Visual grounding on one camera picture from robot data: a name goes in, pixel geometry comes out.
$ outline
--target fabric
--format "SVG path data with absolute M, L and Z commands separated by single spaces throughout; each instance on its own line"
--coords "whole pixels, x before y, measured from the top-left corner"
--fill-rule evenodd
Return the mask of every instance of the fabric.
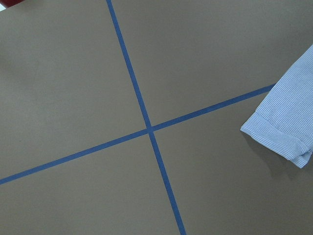
M 313 151 L 313 45 L 272 88 L 241 131 L 299 168 L 307 164 Z

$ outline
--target blue line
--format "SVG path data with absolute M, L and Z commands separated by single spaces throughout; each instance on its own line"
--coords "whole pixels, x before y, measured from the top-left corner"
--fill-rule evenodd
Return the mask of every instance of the blue line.
M 160 169 L 160 172 L 161 172 L 161 175 L 162 175 L 162 179 L 163 179 L 163 182 L 164 182 L 164 185 L 165 185 L 165 188 L 166 188 L 166 192 L 167 192 L 168 198 L 170 200 L 170 203 L 171 203 L 171 206 L 172 206 L 172 209 L 173 209 L 173 213 L 174 213 L 174 216 L 175 216 L 175 219 L 176 219 L 177 226 L 179 228 L 179 232 L 180 232 L 181 235 L 186 235 L 185 227 L 184 227 L 184 224 L 182 222 L 182 219 L 181 219 L 181 216 L 180 216 L 180 213 L 179 213 L 179 209 L 178 209 L 178 206 L 177 206 L 177 203 L 176 203 L 173 191 L 172 191 L 170 180 L 169 180 L 169 178 L 167 176 L 167 173 L 166 173 L 166 169 L 165 169 L 165 166 L 164 166 L 164 163 L 163 163 L 163 160 L 162 160 L 162 156 L 161 156 L 160 150 L 158 148 L 155 135 L 154 135 L 153 130 L 152 130 L 152 126 L 151 126 L 151 122 L 150 122 L 150 119 L 149 119 L 149 116 L 148 116 L 148 112 L 147 112 L 146 106 L 144 104 L 144 101 L 143 101 L 143 98 L 142 98 L 142 94 L 141 94 L 140 89 L 139 89 L 139 85 L 137 83 L 137 79 L 136 79 L 136 76 L 135 76 L 135 73 L 134 73 L 134 70 L 133 70 L 133 67 L 132 67 L 132 64 L 131 64 L 131 60 L 129 58 L 126 46 L 125 46 L 125 42 L 124 42 L 124 39 L 123 39 L 123 36 L 122 36 L 122 32 L 121 32 L 120 27 L 118 25 L 118 21 L 117 21 L 117 18 L 116 18 L 115 11 L 114 11 L 114 8 L 113 8 L 111 0 L 107 0 L 107 4 L 108 4 L 108 8 L 109 8 L 109 11 L 110 11 L 110 14 L 111 14 L 111 18 L 112 18 L 112 21 L 113 21 L 113 24 L 114 24 L 116 35 L 118 37 L 118 41 L 119 41 L 119 44 L 120 44 L 122 52 L 123 52 L 125 63 L 126 63 L 129 75 L 130 75 L 132 83 L 133 83 L 133 87 L 134 87 L 134 90 L 135 90 L 135 93 L 136 93 L 136 96 L 137 96 L 137 100 L 138 100 L 138 103 L 139 103 L 139 106 L 140 106 L 140 109 L 141 109 L 141 113 L 142 113 L 143 119 L 145 121 L 147 130 L 148 130 L 148 133 L 149 133 L 149 137 L 150 137 L 150 141 L 151 141 L 151 144 L 152 144 L 152 147 L 153 147 L 153 151 L 154 151 L 155 156 L 156 156 L 156 161 L 157 161 L 157 164 L 159 166 L 159 169 Z
M 87 155 L 87 154 L 94 153 L 94 152 L 97 152 L 97 151 L 102 150 L 102 149 L 105 149 L 105 148 L 109 148 L 109 147 L 111 147 L 111 146 L 113 146 L 113 145 L 117 145 L 117 144 L 119 144 L 119 143 L 123 143 L 123 142 L 129 141 L 129 140 L 134 139 L 134 138 L 137 138 L 137 137 L 139 137 L 139 136 L 146 135 L 147 133 L 148 133 L 148 131 L 147 131 L 146 129 L 141 130 L 141 131 L 137 131 L 137 132 L 135 132 L 135 133 L 132 133 L 132 134 L 129 134 L 129 135 L 120 137 L 120 138 L 118 138 L 118 139 L 114 139 L 114 140 L 112 140 L 112 141 L 109 141 L 109 142 L 106 142 L 106 143 L 97 145 L 97 146 L 95 146 L 95 147 L 92 147 L 92 148 L 83 150 L 83 151 L 81 151 L 81 152 L 74 153 L 74 154 L 69 155 L 69 156 L 67 156 L 67 157 L 63 157 L 63 158 L 54 160 L 54 161 L 52 161 L 52 162 L 49 162 L 49 163 L 46 163 L 46 164 L 43 164 L 43 165 L 40 165 L 40 166 L 31 168 L 31 169 L 29 169 L 29 170 L 22 171 L 22 172 L 20 172 L 20 173 L 17 173 L 17 174 L 8 176 L 8 177 L 3 178 L 3 179 L 0 179 L 0 185 L 5 184 L 5 183 L 8 183 L 8 182 L 13 181 L 13 180 L 16 180 L 16 179 L 18 179 L 18 178 L 21 178 L 21 177 L 30 175 L 30 174 L 34 174 L 34 173 L 36 173 L 36 172 L 38 172 L 38 171 L 42 171 L 42 170 L 51 168 L 51 167 L 53 167 L 53 166 L 60 165 L 60 164 L 62 164 L 62 163 L 66 163 L 66 162 L 68 162 L 68 161 L 71 161 L 71 160 L 80 158 L 80 157 L 85 156 L 85 155 Z
M 265 92 L 269 92 L 273 88 L 274 85 L 275 84 L 272 84 L 272 85 L 269 85 L 267 87 L 263 87 L 263 88 L 260 88 L 258 90 L 255 90 L 255 91 L 252 91 L 252 92 L 240 95 L 238 97 L 235 97 L 235 98 L 223 101 L 221 103 L 214 104 L 214 105 L 206 107 L 204 109 L 200 109 L 198 111 L 195 111 L 195 112 L 192 112 L 192 113 L 189 113 L 189 114 L 177 117 L 175 119 L 172 119 L 172 120 L 169 120 L 169 121 L 166 121 L 166 122 L 163 122 L 163 123 L 160 123 L 158 125 L 153 126 L 152 129 L 153 129 L 153 131 L 157 131 L 157 130 L 163 129 L 165 127 L 169 127 L 169 126 L 175 125 L 177 123 L 180 123 L 182 121 L 186 121 L 186 120 L 195 118 L 197 116 L 210 113 L 210 112 L 212 112 L 214 110 L 221 109 L 221 108 L 226 107 L 228 105 L 238 103 L 238 102 L 243 101 L 245 99 L 252 98 L 254 96 L 263 94 Z

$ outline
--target floor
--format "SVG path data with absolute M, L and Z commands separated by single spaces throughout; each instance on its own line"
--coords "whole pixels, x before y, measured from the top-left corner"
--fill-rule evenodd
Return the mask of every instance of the floor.
M 239 131 L 313 2 L 25 0 L 0 12 L 0 235 L 310 235 L 313 163 Z

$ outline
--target ribbed fabric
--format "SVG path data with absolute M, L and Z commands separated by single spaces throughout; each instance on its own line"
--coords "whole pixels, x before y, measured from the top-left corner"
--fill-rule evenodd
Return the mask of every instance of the ribbed fabric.
M 241 131 L 299 168 L 307 164 L 313 151 L 313 45 L 272 88 Z

